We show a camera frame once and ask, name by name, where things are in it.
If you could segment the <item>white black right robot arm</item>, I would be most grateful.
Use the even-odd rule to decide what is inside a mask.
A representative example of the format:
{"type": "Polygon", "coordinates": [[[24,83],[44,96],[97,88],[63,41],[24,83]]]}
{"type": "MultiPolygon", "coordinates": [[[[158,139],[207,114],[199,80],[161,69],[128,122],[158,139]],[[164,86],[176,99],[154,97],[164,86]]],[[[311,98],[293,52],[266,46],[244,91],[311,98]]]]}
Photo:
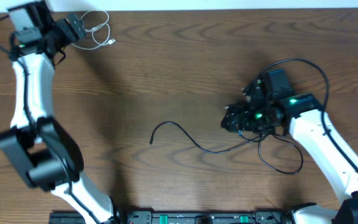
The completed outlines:
{"type": "Polygon", "coordinates": [[[312,94],[296,94],[282,69],[259,75],[243,90],[246,99],[228,105],[221,127],[268,134],[281,126],[308,152],[338,199],[338,210],[316,204],[290,210],[287,223],[358,223],[358,155],[333,126],[312,94]]]}

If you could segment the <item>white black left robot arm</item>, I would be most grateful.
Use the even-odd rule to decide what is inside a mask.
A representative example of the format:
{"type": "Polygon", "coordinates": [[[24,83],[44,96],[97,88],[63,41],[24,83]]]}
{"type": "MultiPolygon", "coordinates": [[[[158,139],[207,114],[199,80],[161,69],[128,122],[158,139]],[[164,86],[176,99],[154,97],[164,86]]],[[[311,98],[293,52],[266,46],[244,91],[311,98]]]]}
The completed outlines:
{"type": "Polygon", "coordinates": [[[85,38],[81,21],[75,14],[55,21],[45,1],[7,11],[15,27],[9,59],[16,106],[10,129],[0,133],[0,149],[28,187],[66,201],[86,223],[119,223],[113,200],[86,175],[79,146],[53,112],[54,57],[85,38]]]}

